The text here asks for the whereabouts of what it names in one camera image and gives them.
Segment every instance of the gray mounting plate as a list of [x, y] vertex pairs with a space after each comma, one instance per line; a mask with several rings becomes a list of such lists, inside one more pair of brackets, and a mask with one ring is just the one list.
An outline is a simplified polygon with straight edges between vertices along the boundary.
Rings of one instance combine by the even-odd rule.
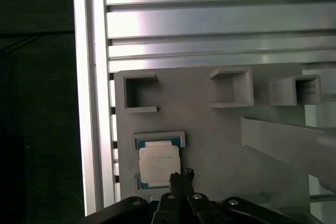
[[[241, 145], [240, 117], [287, 124], [305, 124], [304, 106], [270, 106], [268, 83], [302, 74], [297, 64], [251, 65], [254, 105], [212, 108], [230, 101], [232, 83], [213, 80], [218, 68], [197, 67], [121, 71], [115, 76], [116, 114], [121, 198], [140, 196], [150, 200], [168, 189], [139, 189], [139, 156], [134, 134], [184, 131], [186, 148], [180, 150], [182, 167], [195, 170], [195, 191], [210, 200], [239, 196], [272, 207], [309, 209], [308, 175]], [[156, 112], [127, 112], [125, 78], [155, 74], [156, 81], [139, 84], [137, 105], [156, 106]]]

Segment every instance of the square slot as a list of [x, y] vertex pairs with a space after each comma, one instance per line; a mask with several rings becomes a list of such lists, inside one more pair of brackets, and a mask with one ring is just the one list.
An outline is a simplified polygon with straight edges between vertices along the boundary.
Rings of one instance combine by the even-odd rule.
[[319, 76], [300, 76], [295, 78], [295, 93], [297, 104], [321, 103]]
[[236, 108], [253, 106], [253, 82], [251, 68], [216, 69], [210, 74], [215, 82], [216, 102], [212, 108]]
[[125, 109], [128, 113], [157, 112], [157, 106], [146, 99], [148, 91], [158, 84], [155, 74], [124, 77]]

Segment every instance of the gray bracket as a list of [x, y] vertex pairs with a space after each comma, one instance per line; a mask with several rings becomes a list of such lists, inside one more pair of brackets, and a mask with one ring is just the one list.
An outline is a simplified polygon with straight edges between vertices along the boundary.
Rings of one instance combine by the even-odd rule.
[[216, 89], [222, 92], [221, 85], [225, 83], [225, 93], [232, 93], [226, 101], [215, 102], [211, 108], [234, 108], [254, 105], [252, 70], [250, 67], [218, 68], [210, 74], [210, 79], [216, 82]]
[[270, 104], [296, 106], [321, 104], [321, 80], [316, 74], [292, 76], [270, 82]]
[[140, 96], [138, 94], [140, 86], [148, 86], [156, 81], [156, 75], [151, 72], [142, 73], [140, 75], [129, 75], [123, 78], [124, 108], [127, 113], [157, 112], [157, 106], [141, 106], [141, 101], [139, 101]]
[[241, 124], [243, 146], [319, 178], [336, 193], [336, 131], [246, 118]]

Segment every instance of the dark background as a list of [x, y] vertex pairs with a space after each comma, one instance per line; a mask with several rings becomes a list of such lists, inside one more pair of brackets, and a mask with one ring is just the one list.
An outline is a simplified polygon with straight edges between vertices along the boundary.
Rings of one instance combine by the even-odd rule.
[[[0, 3], [0, 48], [25, 38], [5, 34], [74, 29], [73, 0]], [[76, 223], [84, 206], [74, 34], [1, 54], [0, 94], [0, 122], [24, 141], [26, 223]]]

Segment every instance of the bolt head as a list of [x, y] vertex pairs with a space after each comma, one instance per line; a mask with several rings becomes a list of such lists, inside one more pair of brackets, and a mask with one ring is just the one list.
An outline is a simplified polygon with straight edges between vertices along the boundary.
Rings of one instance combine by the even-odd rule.
[[200, 195], [200, 194], [194, 194], [194, 195], [193, 195], [193, 198], [194, 198], [194, 199], [201, 199], [201, 198], [202, 198], [202, 195]]
[[239, 204], [239, 202], [236, 201], [235, 199], [231, 199], [231, 200], [229, 200], [229, 204], [232, 205], [232, 206], [237, 206]]
[[135, 200], [132, 202], [132, 205], [140, 205], [141, 201], [140, 200]]

